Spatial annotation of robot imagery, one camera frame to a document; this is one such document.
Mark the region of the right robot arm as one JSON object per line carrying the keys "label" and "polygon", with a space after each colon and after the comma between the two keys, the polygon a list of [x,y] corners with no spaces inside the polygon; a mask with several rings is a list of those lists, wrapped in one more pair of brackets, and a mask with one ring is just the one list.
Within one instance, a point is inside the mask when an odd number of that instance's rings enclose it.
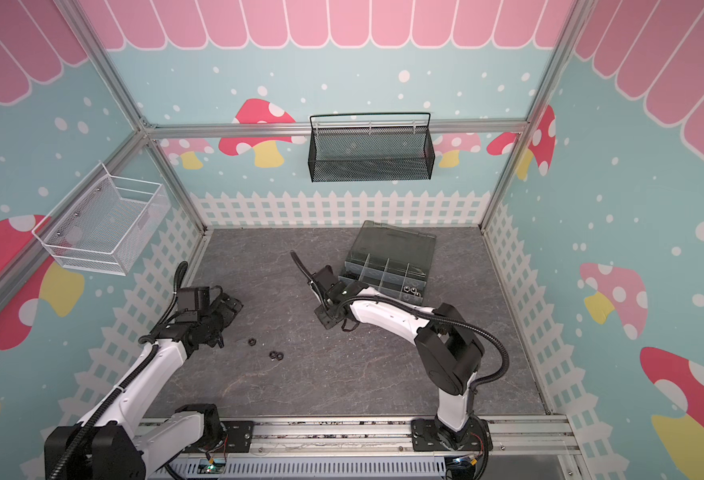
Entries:
{"label": "right robot arm", "polygon": [[473,407],[477,389],[503,378],[509,369],[509,353],[497,337],[467,323],[450,304],[411,305],[359,281],[346,284],[330,266],[312,273],[300,260],[296,264],[320,302],[315,314],[325,328],[341,325],[352,332],[372,325],[415,347],[439,400],[434,421],[412,422],[414,449],[492,451],[488,422]]}

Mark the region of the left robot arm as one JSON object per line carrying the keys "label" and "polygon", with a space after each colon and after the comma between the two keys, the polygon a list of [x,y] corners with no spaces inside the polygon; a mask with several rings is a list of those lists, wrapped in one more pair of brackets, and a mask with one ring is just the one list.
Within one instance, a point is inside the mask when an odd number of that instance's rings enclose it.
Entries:
{"label": "left robot arm", "polygon": [[138,432],[174,373],[201,347],[223,347],[224,330],[243,308],[208,287],[178,289],[174,305],[175,312],[141,337],[141,355],[110,393],[76,424],[48,436],[46,478],[146,479],[189,447],[209,453],[224,446],[227,430],[210,403],[184,405],[150,432]]}

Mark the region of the silver nut pair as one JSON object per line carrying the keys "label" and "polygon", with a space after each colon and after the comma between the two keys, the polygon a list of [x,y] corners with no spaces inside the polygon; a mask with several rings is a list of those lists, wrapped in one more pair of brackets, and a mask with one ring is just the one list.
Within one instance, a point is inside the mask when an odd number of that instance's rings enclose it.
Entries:
{"label": "silver nut pair", "polygon": [[412,286],[412,285],[408,285],[408,284],[405,284],[403,286],[403,292],[406,294],[412,295],[412,296],[416,296],[416,297],[422,296],[421,291],[416,286]]}

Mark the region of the grey compartment organizer box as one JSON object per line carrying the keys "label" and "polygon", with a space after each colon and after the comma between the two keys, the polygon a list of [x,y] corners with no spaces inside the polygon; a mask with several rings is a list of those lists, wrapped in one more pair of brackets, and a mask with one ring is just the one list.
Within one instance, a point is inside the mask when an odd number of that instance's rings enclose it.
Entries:
{"label": "grey compartment organizer box", "polygon": [[[366,220],[349,251],[339,278],[359,281],[389,297],[422,305],[432,266],[435,235]],[[403,292],[416,286],[421,297]]]}

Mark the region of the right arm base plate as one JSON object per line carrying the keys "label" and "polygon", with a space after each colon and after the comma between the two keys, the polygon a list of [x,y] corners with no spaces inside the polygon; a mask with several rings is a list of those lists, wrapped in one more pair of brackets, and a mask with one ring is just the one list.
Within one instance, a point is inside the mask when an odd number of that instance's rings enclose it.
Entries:
{"label": "right arm base plate", "polygon": [[411,421],[411,439],[416,452],[490,452],[494,448],[488,422],[476,416],[459,431],[437,418],[416,418]]}

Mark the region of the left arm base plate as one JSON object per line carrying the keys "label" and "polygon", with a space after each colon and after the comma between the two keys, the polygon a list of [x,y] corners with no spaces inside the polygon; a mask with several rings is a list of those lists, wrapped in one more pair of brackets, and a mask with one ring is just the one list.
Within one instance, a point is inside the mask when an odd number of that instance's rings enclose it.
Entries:
{"label": "left arm base plate", "polygon": [[222,421],[221,432],[212,440],[206,441],[198,450],[203,453],[234,454],[249,453],[254,440],[255,423],[253,421]]}

